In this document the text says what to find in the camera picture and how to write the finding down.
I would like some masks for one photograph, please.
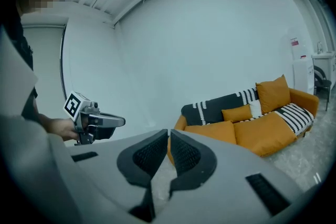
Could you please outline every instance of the floor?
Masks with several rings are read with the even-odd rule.
[[[316,184],[316,173],[322,181],[326,178],[336,157],[336,87],[331,92],[327,112],[326,95],[325,92],[318,93],[319,111],[311,131],[281,151],[264,158],[295,180],[303,191]],[[166,156],[152,179],[157,214],[169,200],[170,181],[175,177],[176,170]]]

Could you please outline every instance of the black chair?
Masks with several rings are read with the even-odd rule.
[[[314,66],[314,77],[315,77],[314,86],[316,88],[316,91],[320,89],[326,89],[328,91],[327,107],[326,107],[326,111],[327,111],[328,103],[329,103],[329,96],[330,96],[331,81],[327,80],[325,75],[326,74],[323,72],[321,68]]]

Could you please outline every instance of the orange sofa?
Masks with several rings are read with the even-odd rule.
[[[306,109],[315,118],[319,105],[318,97],[291,88],[289,91],[290,102]],[[312,125],[296,136],[276,112],[270,112],[252,121],[237,123],[223,121],[204,126],[188,126],[186,118],[181,115],[174,128],[192,133],[197,132],[200,135],[206,135],[213,139],[237,144],[259,156],[267,156],[296,141],[298,137],[304,136],[305,132],[312,128]],[[169,137],[167,155],[172,164],[174,164],[170,147],[171,142]]]

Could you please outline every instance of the orange pillow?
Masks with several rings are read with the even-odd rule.
[[[222,110],[224,121],[245,121],[252,118],[250,105],[246,104],[235,109],[223,109]]]
[[[256,87],[263,114],[290,103],[289,88],[284,75],[275,81],[256,83]]]
[[[237,144],[259,156],[275,153],[297,139],[276,112],[253,121],[237,122],[234,128]]]
[[[213,139],[221,140],[232,144],[237,144],[235,137],[235,129],[231,121],[222,121],[208,125],[186,126],[184,130],[186,132],[201,134]]]

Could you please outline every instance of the sofa armrest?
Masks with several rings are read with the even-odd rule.
[[[185,116],[181,115],[177,123],[175,124],[174,129],[184,131],[186,126],[187,126],[187,120]]]
[[[289,93],[292,103],[307,109],[315,118],[319,107],[319,98],[317,96],[291,88]]]

